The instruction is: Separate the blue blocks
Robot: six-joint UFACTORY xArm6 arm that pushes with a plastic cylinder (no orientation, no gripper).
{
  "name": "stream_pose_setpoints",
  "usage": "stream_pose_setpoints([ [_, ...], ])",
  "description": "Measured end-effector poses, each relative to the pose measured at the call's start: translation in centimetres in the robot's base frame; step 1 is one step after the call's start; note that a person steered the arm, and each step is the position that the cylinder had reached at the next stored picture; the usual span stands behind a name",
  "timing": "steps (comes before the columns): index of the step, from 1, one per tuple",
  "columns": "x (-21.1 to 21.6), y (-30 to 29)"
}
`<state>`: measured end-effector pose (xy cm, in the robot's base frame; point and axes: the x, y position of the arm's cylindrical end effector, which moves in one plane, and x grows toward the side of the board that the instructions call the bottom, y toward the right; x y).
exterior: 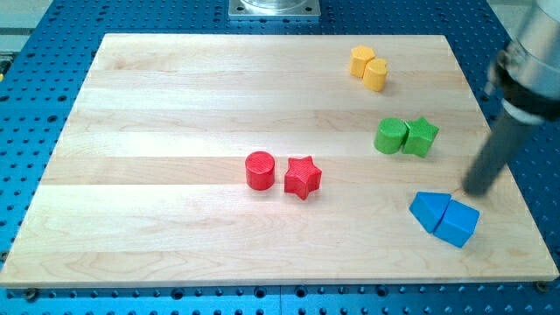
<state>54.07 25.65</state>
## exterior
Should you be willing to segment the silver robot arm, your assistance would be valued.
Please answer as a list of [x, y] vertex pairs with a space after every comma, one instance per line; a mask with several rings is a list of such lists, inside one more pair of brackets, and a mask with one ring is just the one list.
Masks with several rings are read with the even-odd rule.
[[506, 112], [526, 124], [559, 118], [559, 0], [535, 0], [515, 38], [488, 69], [486, 91], [500, 88]]

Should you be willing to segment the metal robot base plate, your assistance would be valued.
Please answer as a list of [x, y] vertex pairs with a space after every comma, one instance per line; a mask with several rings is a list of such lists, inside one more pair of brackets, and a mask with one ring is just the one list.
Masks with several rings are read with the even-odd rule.
[[318, 18], [319, 0], [228, 0], [231, 18]]

